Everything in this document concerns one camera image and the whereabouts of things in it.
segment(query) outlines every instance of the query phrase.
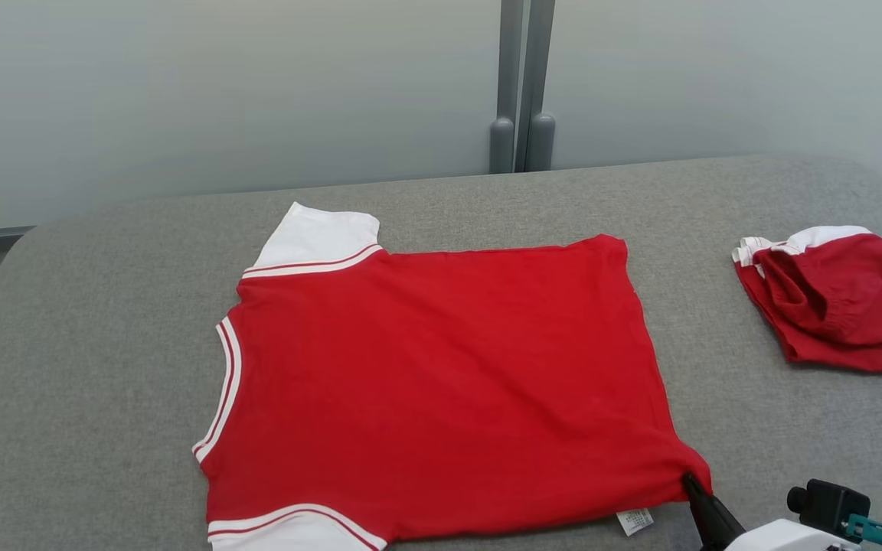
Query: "red t-shirt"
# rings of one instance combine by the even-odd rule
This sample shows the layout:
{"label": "red t-shirt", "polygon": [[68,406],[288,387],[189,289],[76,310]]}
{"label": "red t-shirt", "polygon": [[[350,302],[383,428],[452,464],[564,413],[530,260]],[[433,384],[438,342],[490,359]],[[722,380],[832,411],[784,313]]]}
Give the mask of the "red t-shirt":
{"label": "red t-shirt", "polygon": [[623,241],[391,254],[378,227],[296,203],[240,280],[194,447],[214,547],[382,549],[684,500],[686,471],[710,487]]}
{"label": "red t-shirt", "polygon": [[745,237],[737,275],[789,362],[882,372],[882,239],[820,226],[787,241]]}

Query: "vertical metal bar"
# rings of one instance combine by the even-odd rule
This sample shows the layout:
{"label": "vertical metal bar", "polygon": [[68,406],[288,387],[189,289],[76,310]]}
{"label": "vertical metal bar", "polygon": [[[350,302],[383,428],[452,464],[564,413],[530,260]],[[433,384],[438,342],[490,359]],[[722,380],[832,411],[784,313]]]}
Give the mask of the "vertical metal bar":
{"label": "vertical metal bar", "polygon": [[499,88],[496,119],[490,128],[489,171],[512,172],[515,150],[515,108],[519,85],[519,50],[522,49],[522,3],[501,0],[499,21]]}
{"label": "vertical metal bar", "polygon": [[[515,143],[515,171],[548,170],[553,151],[553,116],[543,111],[543,90],[547,81],[547,60],[550,56],[550,31],[554,25],[556,0],[531,0],[529,27],[526,34],[526,60],[519,97],[519,122]],[[538,132],[536,140],[532,132]],[[529,161],[531,147],[536,163]]]}

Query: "teal connector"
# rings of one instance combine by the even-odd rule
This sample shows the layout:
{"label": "teal connector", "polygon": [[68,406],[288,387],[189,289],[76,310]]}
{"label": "teal connector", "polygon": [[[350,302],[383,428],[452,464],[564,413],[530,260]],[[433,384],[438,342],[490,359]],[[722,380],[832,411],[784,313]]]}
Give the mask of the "teal connector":
{"label": "teal connector", "polygon": [[846,536],[860,537],[866,541],[872,541],[882,545],[882,524],[869,520],[862,515],[850,515],[846,526]]}

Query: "white robot part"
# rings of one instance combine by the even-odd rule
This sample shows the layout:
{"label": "white robot part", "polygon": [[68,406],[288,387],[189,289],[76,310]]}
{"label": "white robot part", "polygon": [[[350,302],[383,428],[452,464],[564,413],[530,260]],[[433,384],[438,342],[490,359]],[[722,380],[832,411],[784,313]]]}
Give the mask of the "white robot part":
{"label": "white robot part", "polygon": [[726,551],[860,551],[860,545],[822,530],[791,520],[774,520],[747,531],[728,545]]}

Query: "white trim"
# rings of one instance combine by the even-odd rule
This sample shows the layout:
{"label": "white trim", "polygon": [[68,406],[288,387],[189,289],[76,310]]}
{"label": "white trim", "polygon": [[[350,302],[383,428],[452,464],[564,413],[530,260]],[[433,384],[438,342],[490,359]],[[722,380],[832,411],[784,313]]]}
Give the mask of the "white trim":
{"label": "white trim", "polygon": [[371,551],[371,546],[382,550],[387,544],[338,510],[315,503],[283,507],[253,519],[213,520],[209,531],[207,541],[215,549],[265,549],[282,543],[292,549]]}
{"label": "white trim", "polygon": [[816,226],[799,231],[785,241],[773,242],[763,237],[745,237],[741,240],[740,246],[731,251],[730,258],[746,268],[753,264],[753,255],[764,249],[794,256],[805,253],[806,249],[811,247],[866,233],[871,231],[861,226]]}
{"label": "white trim", "polygon": [[293,276],[296,273],[319,273],[319,272],[335,272],[337,269],[346,269],[349,266],[356,266],[359,262],[363,262],[370,255],[377,251],[382,251],[383,247],[379,245],[370,245],[368,248],[354,254],[353,256],[337,261],[337,262],[313,262],[312,264],[298,264],[291,266],[267,266],[267,268],[248,269],[244,272],[241,279],[248,278],[270,278],[270,276]]}
{"label": "white trim", "polygon": [[862,226],[816,226],[809,227],[792,235],[784,243],[771,247],[772,251],[782,251],[790,255],[799,255],[809,247],[818,247],[830,241],[842,240],[844,237],[852,237],[871,233]]}
{"label": "white trim", "polygon": [[217,333],[220,334],[220,344],[224,346],[224,356],[227,357],[227,372],[224,374],[223,390],[220,391],[220,405],[217,406],[217,415],[210,423],[206,436],[196,442],[192,448],[193,454],[196,454],[196,461],[200,463],[210,453],[210,450],[213,450],[217,440],[220,440],[220,434],[224,431],[227,418],[230,418],[230,411],[234,408],[237,387],[240,385],[240,344],[237,342],[237,334],[234,331],[234,325],[230,323],[230,318],[224,318],[220,324],[217,324]]}
{"label": "white trim", "polygon": [[377,244],[378,233],[379,220],[371,215],[333,213],[292,203],[252,269],[341,262]]}

